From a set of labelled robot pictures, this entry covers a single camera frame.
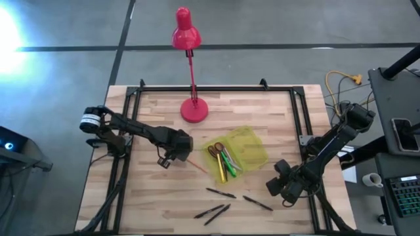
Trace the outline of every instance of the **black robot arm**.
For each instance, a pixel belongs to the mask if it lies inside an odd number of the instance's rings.
[[[341,110],[339,124],[322,137],[309,139],[303,147],[305,161],[300,165],[290,167],[287,161],[280,160],[274,165],[274,169],[280,174],[280,177],[270,180],[266,186],[272,196],[281,194],[285,202],[291,203],[290,206],[296,203],[303,190],[315,194],[340,231],[352,231],[320,191],[321,179],[325,166],[330,160],[349,141],[370,128],[375,113],[358,104],[345,104]]]
[[[110,115],[110,120],[105,122],[105,115]],[[159,155],[157,163],[164,168],[171,164],[170,160],[185,161],[192,151],[192,137],[183,130],[168,127],[151,127],[144,123],[134,121],[114,113],[105,106],[86,108],[80,123],[83,132],[97,135],[101,142],[108,146],[108,152],[115,157],[123,157],[127,152],[126,140],[123,136],[115,135],[112,130],[120,130],[129,134],[147,138],[153,145],[165,150],[164,157]]]

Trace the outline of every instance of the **lamp base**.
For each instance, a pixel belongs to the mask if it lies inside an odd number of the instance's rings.
[[[198,123],[203,121],[209,114],[207,103],[201,98],[197,98],[197,107],[195,108],[191,98],[185,100],[181,105],[181,116],[189,123]]]

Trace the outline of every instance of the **wooden table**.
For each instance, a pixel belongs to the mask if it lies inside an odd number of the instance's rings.
[[[126,88],[110,87],[106,99],[106,105],[110,109],[122,112]],[[304,85],[304,90],[312,130],[315,135],[321,136],[330,129],[321,88],[319,85]],[[273,168],[275,162],[280,159],[285,159],[290,165],[301,162],[289,93],[201,92],[199,96],[209,105],[209,116],[198,124],[183,121],[179,113],[181,103],[189,95],[188,92],[143,92],[138,120],[149,125],[185,130],[194,138],[194,151],[189,159],[204,168],[205,161],[200,149],[202,144],[237,127],[249,125],[262,140],[269,156],[268,163],[259,170],[248,172],[240,180],[218,185],[210,174],[203,173],[187,162],[175,161],[165,170],[156,164],[156,147],[148,140],[136,137],[119,233],[312,233],[308,200],[299,199],[294,207],[284,208],[282,198],[271,197],[265,186],[268,180],[278,175]],[[300,106],[299,111],[301,124],[305,127]],[[105,153],[106,148],[97,149],[93,159]],[[103,204],[111,164],[111,158],[106,157],[89,169],[75,229],[87,225]],[[333,159],[326,166],[324,183],[327,198],[334,209],[350,227],[355,228],[338,159]],[[229,199],[208,192],[206,187],[233,193],[238,198]],[[274,211],[249,203],[242,195],[254,198]],[[193,219],[204,210],[228,203],[231,203],[230,209],[208,226],[203,224],[211,216]],[[321,225],[324,226],[319,202],[317,208]]]

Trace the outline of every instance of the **gray floor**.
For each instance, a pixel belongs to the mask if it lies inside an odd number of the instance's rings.
[[[128,5],[129,0],[3,0],[0,13],[11,15],[21,47],[117,46]],[[205,44],[410,43],[420,37],[420,17],[408,0],[138,0],[126,45],[169,45],[181,5],[191,8]],[[194,63],[199,84],[255,84],[265,78],[271,84],[321,84],[328,95],[324,78],[329,70],[360,73],[366,84],[368,69],[389,66],[407,51],[197,50]],[[0,103],[0,125],[34,139],[54,162],[51,172],[34,170],[10,235],[69,233],[92,153],[79,119],[86,106],[103,104],[116,52],[7,55],[0,59],[13,66],[0,71],[0,99],[7,101]],[[183,52],[124,52],[116,84],[136,85],[140,78],[147,84],[188,84],[187,65]],[[330,78],[334,91],[340,78]],[[353,87],[351,81],[342,84],[342,90]],[[366,86],[344,92],[341,100],[361,102],[370,91]],[[376,110],[374,103],[369,108]],[[380,135],[376,119],[352,144]],[[374,220],[381,212],[378,197],[349,194],[358,229],[393,233]]]

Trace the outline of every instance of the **lamp shade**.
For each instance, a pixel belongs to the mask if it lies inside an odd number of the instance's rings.
[[[177,11],[178,27],[172,34],[172,46],[176,49],[191,50],[201,44],[199,31],[192,25],[191,12],[186,7]]]

